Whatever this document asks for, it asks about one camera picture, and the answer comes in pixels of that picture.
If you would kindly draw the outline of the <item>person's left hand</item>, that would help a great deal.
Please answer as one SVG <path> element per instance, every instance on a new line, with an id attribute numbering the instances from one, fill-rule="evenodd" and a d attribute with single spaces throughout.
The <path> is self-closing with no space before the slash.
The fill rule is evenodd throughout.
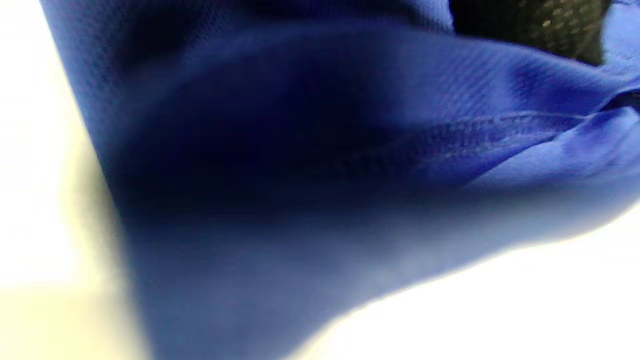
<path id="1" fill-rule="evenodd" d="M 535 48 L 601 66 L 610 0 L 450 0 L 458 35 Z"/>

